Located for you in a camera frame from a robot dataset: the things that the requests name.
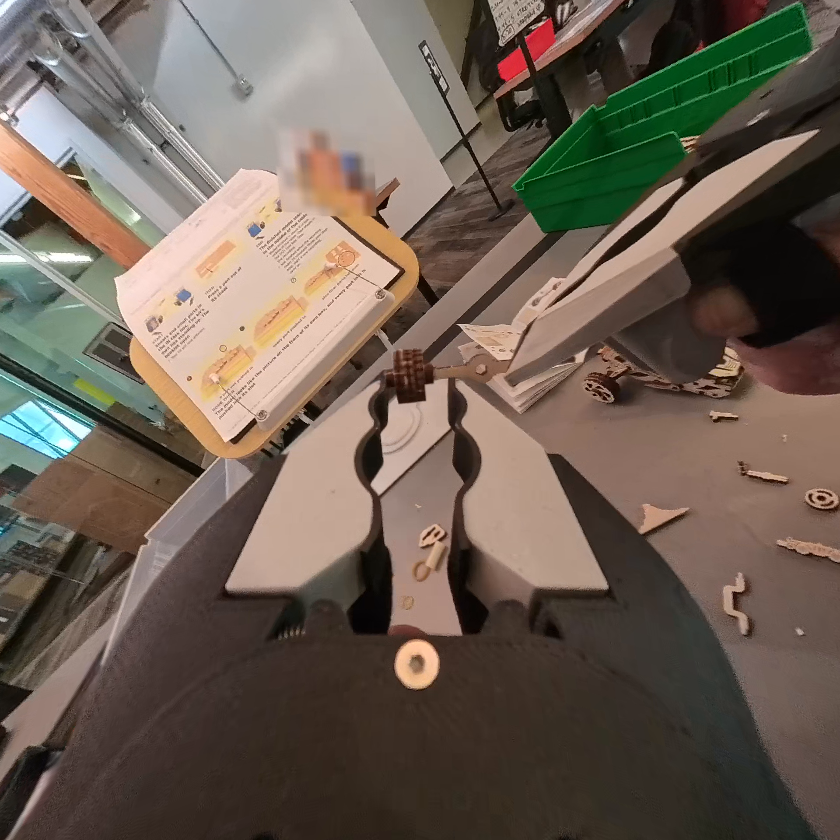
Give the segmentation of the clear plastic bin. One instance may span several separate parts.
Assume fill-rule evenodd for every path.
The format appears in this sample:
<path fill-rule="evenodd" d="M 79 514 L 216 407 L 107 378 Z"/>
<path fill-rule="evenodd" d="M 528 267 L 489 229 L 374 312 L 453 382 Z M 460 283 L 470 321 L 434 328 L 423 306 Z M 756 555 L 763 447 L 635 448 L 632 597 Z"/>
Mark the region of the clear plastic bin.
<path fill-rule="evenodd" d="M 107 683 L 146 679 L 154 690 L 177 686 L 175 667 L 189 676 L 209 662 L 200 653 L 201 624 L 224 598 L 225 577 L 253 531 L 287 455 L 275 454 L 249 472 L 218 458 L 147 533 L 102 651 Z"/>

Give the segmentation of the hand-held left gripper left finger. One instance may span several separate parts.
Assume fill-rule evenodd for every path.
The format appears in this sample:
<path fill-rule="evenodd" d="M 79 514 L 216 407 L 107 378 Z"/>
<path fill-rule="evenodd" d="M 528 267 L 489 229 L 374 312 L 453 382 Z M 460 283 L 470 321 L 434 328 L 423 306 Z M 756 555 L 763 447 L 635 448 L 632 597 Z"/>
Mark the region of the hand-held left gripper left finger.
<path fill-rule="evenodd" d="M 384 383 L 369 385 L 290 447 L 228 576 L 228 595 L 278 595 L 305 613 L 330 601 L 356 633 L 387 632 L 392 561 L 372 480 L 384 463 L 390 397 Z"/>

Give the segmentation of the green plastic bin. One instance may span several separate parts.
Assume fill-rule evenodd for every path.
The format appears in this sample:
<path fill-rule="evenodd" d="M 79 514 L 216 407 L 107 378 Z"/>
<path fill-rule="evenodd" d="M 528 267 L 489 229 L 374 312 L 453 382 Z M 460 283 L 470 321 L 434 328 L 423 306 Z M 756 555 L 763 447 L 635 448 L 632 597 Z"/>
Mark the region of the green plastic bin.
<path fill-rule="evenodd" d="M 544 233 L 609 225 L 688 155 L 683 141 L 813 49 L 793 3 L 589 107 L 514 182 Z"/>

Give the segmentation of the wooden model buggy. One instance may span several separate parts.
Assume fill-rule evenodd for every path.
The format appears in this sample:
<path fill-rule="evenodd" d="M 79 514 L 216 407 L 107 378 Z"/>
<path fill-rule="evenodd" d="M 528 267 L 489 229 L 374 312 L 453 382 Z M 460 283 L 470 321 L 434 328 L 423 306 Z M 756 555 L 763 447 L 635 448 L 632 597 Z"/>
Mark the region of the wooden model buggy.
<path fill-rule="evenodd" d="M 620 382 L 634 380 L 651 390 L 684 392 L 698 396 L 722 399 L 728 397 L 744 376 L 744 366 L 735 350 L 726 347 L 719 363 L 701 378 L 682 384 L 631 362 L 620 353 L 603 345 L 598 355 L 605 364 L 603 371 L 592 371 L 583 380 L 588 396 L 600 403 L 613 404 L 622 395 Z"/>

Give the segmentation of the black sign stand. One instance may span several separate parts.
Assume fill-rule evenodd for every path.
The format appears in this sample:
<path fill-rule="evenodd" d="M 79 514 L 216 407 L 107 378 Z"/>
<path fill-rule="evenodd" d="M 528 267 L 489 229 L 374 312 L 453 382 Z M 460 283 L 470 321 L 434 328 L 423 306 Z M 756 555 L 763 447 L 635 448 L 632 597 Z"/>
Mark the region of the black sign stand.
<path fill-rule="evenodd" d="M 469 140 L 467 132 L 464 131 L 464 129 L 463 129 L 456 113 L 455 113 L 454 108 L 452 107 L 451 103 L 449 102 L 448 93 L 449 93 L 449 90 L 450 90 L 450 86 L 448 84 L 448 81 L 447 81 L 443 71 L 441 71 L 441 69 L 439 67 L 439 64 L 437 63 L 437 61 L 434 57 L 434 54 L 433 54 L 431 48 L 429 47 L 428 43 L 426 42 L 426 40 L 420 42 L 420 44 L 418 45 L 418 48 L 419 48 L 419 50 L 420 50 L 420 52 L 423 56 L 423 61 L 425 62 L 426 66 L 427 66 L 429 76 L 431 77 L 431 79 L 432 79 L 432 81 L 433 81 L 433 83 L 436 87 L 436 90 L 437 90 L 439 96 L 442 99 L 443 104 L 445 105 L 445 107 L 448 111 L 449 117 L 451 118 L 451 120 L 452 120 L 452 122 L 453 122 L 453 124 L 454 124 L 454 126 L 455 126 L 455 128 L 458 132 L 461 143 L 464 146 L 464 148 L 466 149 L 467 153 L 469 154 L 469 157 L 473 161 L 474 165 L 476 166 L 476 172 L 479 175 L 480 180 L 483 182 L 483 184 L 486 188 L 486 191 L 489 194 L 490 199 L 491 199 L 491 201 L 492 201 L 492 203 L 495 207 L 495 210 L 493 212 L 491 212 L 490 215 L 488 216 L 488 221 L 489 222 L 495 222 L 499 218 L 506 215 L 514 207 L 515 203 L 511 199 L 508 199 L 508 200 L 502 202 L 500 200 L 499 196 L 497 195 L 493 185 L 490 183 L 490 180 L 487 177 L 487 174 L 486 174 L 482 164 L 480 163 L 480 161 L 478 159 L 478 156 L 476 155 L 476 153 L 473 149 L 473 146 L 472 146 L 472 144 Z"/>

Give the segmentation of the wooden wheel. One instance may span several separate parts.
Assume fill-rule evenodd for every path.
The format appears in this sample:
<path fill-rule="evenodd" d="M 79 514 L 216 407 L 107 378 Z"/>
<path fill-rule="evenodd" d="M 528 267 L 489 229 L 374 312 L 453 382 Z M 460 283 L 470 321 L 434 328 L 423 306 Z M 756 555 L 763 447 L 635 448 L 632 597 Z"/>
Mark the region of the wooden wheel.
<path fill-rule="evenodd" d="M 462 364 L 444 366 L 426 362 L 421 350 L 396 350 L 392 354 L 392 367 L 383 373 L 383 382 L 394 390 L 399 403 L 420 403 L 426 400 L 427 387 L 437 381 L 485 383 L 506 373 L 509 366 L 509 360 L 499 360 L 486 350 L 480 350 Z"/>

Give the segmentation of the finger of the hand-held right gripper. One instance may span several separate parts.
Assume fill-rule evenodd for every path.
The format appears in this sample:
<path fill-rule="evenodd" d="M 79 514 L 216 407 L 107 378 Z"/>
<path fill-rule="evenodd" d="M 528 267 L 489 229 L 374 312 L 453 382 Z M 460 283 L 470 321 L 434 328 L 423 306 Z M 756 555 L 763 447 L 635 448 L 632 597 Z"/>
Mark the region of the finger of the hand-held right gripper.
<path fill-rule="evenodd" d="M 773 140 L 695 184 L 688 175 L 681 176 L 695 189 L 699 230 L 678 246 L 677 259 L 645 280 L 640 270 L 633 270 L 599 287 L 567 290 L 521 339 L 507 370 L 508 381 L 520 384 L 607 340 L 624 341 L 631 357 L 677 382 L 709 370 L 721 342 L 704 339 L 687 322 L 684 299 L 692 279 L 684 256 L 701 235 L 734 222 L 752 201 L 812 162 L 821 150 L 820 135 L 819 129 L 812 129 Z"/>
<path fill-rule="evenodd" d="M 656 189 L 572 269 L 563 290 L 589 290 L 633 270 L 645 280 L 676 260 L 699 230 L 694 193 L 685 178 Z"/>

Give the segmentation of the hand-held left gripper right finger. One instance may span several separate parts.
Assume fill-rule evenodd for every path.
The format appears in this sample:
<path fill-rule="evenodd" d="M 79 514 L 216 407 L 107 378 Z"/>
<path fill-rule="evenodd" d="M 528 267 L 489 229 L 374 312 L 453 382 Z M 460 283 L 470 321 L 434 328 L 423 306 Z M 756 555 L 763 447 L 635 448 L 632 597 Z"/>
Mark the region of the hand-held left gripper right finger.
<path fill-rule="evenodd" d="M 453 513 L 448 585 L 465 635 L 503 602 L 532 622 L 552 599 L 602 599 L 610 585 L 550 454 L 470 386 L 448 385 Z"/>

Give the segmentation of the printed instruction sheet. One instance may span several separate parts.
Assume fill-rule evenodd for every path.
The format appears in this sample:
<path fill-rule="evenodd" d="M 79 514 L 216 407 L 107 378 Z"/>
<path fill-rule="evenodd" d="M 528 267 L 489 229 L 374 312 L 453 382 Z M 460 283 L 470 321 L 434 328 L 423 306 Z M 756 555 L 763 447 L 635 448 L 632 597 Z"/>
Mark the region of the printed instruction sheet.
<path fill-rule="evenodd" d="M 226 444 L 294 409 L 394 302 L 404 268 L 239 170 L 115 280 L 122 320 Z"/>

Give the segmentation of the assembly instruction booklet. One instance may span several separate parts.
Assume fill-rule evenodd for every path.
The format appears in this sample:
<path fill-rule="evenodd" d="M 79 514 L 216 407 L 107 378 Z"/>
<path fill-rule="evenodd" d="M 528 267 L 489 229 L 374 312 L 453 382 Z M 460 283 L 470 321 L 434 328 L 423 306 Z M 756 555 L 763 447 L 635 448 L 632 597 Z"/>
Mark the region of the assembly instruction booklet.
<path fill-rule="evenodd" d="M 550 278 L 526 300 L 512 324 L 458 324 L 469 338 L 469 342 L 458 347 L 463 362 L 470 362 L 478 354 L 488 354 L 497 361 L 509 362 L 532 323 L 560 299 L 569 285 L 570 281 L 566 278 Z M 510 384 L 504 374 L 495 375 L 487 384 L 509 407 L 522 414 L 574 373 L 583 363 L 585 353 L 584 350 L 562 360 L 518 385 Z"/>

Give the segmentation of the person's right hand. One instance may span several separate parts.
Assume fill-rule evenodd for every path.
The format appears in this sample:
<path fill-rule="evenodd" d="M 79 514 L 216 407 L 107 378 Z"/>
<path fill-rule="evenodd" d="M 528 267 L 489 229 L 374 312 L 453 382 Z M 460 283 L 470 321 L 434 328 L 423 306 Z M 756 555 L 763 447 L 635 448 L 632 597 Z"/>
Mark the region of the person's right hand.
<path fill-rule="evenodd" d="M 695 289 L 686 305 L 695 329 L 726 340 L 757 381 L 786 394 L 839 393 L 838 318 L 788 341 L 757 348 L 746 337 L 757 332 L 758 317 L 740 290 L 731 286 Z"/>

